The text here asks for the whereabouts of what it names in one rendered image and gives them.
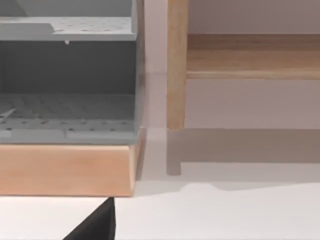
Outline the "wooden cupboard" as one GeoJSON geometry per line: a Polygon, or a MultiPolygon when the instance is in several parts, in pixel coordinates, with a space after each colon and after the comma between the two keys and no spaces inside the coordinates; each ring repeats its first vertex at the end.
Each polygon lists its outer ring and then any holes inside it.
{"type": "Polygon", "coordinates": [[[136,41],[145,77],[144,6],[144,0],[0,0],[0,41],[136,41]]]}

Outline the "wooden open shelf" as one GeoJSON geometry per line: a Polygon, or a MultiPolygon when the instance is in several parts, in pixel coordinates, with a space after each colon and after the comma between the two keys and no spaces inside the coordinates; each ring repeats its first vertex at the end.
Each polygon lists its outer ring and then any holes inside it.
{"type": "Polygon", "coordinates": [[[189,33],[189,0],[168,0],[167,117],[185,127],[187,80],[320,81],[320,33],[189,33]]]}

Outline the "grey pierced drawer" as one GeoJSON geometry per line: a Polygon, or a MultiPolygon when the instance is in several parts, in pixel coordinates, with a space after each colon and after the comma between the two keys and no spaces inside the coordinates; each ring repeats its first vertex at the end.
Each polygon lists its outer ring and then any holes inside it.
{"type": "Polygon", "coordinates": [[[0,41],[0,143],[135,143],[144,53],[137,41],[0,41]]]}

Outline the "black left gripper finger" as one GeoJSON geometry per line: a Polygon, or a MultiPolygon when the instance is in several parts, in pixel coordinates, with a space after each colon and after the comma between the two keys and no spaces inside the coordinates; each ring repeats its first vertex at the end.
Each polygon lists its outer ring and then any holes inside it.
{"type": "Polygon", "coordinates": [[[115,199],[109,197],[62,240],[115,240],[115,199]]]}

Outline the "pale wooden drawer front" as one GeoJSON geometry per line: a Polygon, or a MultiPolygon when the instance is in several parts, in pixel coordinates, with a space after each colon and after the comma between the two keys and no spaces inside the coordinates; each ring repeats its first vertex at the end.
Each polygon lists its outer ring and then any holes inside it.
{"type": "Polygon", "coordinates": [[[0,196],[131,197],[146,133],[132,145],[0,144],[0,196]]]}

